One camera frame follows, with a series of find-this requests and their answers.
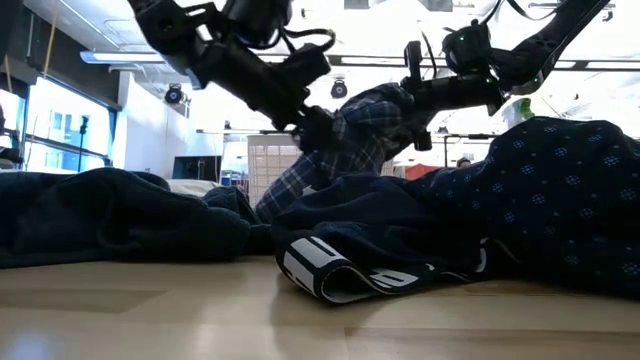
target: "large window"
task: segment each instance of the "large window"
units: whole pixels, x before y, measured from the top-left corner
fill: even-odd
[[[0,147],[13,147],[11,136],[20,129],[24,122],[24,99],[10,92],[0,90],[0,105],[4,111],[5,132],[0,134]]]
[[[40,78],[31,87],[28,110],[27,170],[77,172],[104,166],[111,144],[107,108]]]

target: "white wall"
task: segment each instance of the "white wall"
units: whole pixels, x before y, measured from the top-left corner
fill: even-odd
[[[188,154],[189,121],[143,89],[130,73],[120,74],[114,166],[170,178],[175,156]]]

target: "navy blue cloth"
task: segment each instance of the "navy blue cloth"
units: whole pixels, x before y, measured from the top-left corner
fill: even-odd
[[[533,118],[470,167],[348,176],[299,199],[272,224],[276,257],[332,303],[506,277],[640,298],[639,174],[617,126]]]
[[[82,261],[228,261],[273,251],[246,197],[203,199],[146,173],[0,173],[0,269]]]
[[[397,83],[366,90],[329,114],[340,148],[302,155],[256,205],[266,223],[302,196],[303,190],[324,188],[340,176],[380,175],[385,161],[413,142],[412,133],[424,129],[433,114],[417,112],[413,96]]]

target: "plaid shirt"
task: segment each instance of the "plaid shirt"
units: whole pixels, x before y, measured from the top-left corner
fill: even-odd
[[[413,96],[396,83],[366,90],[330,115],[343,149],[301,155],[257,204],[262,221],[270,223],[307,187],[319,190],[347,174],[380,175],[384,163],[409,146],[412,133],[424,129],[432,117],[416,112]]]

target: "ceiling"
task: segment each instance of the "ceiling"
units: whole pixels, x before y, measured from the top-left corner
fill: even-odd
[[[225,0],[214,1],[220,8]],[[401,56],[407,42],[420,40],[421,31],[427,34],[434,52],[440,51],[440,41],[447,34],[445,26],[458,28],[467,25],[473,18],[481,17],[494,5],[495,0],[455,0],[458,6],[453,12],[429,12],[418,0],[370,0],[380,3],[369,10],[345,10],[344,0],[295,0],[290,29],[302,30],[315,27],[331,28],[338,35],[338,43],[330,50],[341,55],[386,55]],[[536,10],[528,5],[537,1],[550,3],[555,0],[518,0],[534,17],[549,10]],[[207,2],[207,0],[176,0],[182,6]],[[569,46],[564,58],[635,58],[640,54],[640,37],[620,34],[637,33],[640,23],[634,15],[640,13],[640,1],[613,0],[616,5],[611,21],[594,20]],[[39,16],[51,22],[55,6],[58,6],[57,27],[87,48],[94,51],[151,52],[146,44],[133,12],[125,0],[25,0],[25,5]],[[524,38],[537,32],[545,22],[528,21],[510,7],[503,6],[492,20],[492,43],[495,47],[511,48]],[[321,42],[322,39],[310,39]],[[269,50],[285,53],[286,47],[279,44]],[[154,94],[161,96],[167,89],[167,75],[174,74],[166,65],[145,65],[134,69],[136,81]],[[309,103],[325,107],[338,107],[343,100],[328,96],[329,88],[336,76],[344,77],[350,95],[375,84],[399,81],[406,76],[403,69],[387,68],[336,68],[332,76],[324,77],[311,86]],[[554,73],[534,98],[547,106],[549,115],[580,108],[585,103],[603,97],[635,96],[639,76],[606,73]],[[574,100],[580,93],[580,99]],[[459,127],[470,128],[479,117],[486,118],[483,109],[468,109],[438,116],[437,122],[455,119]]]

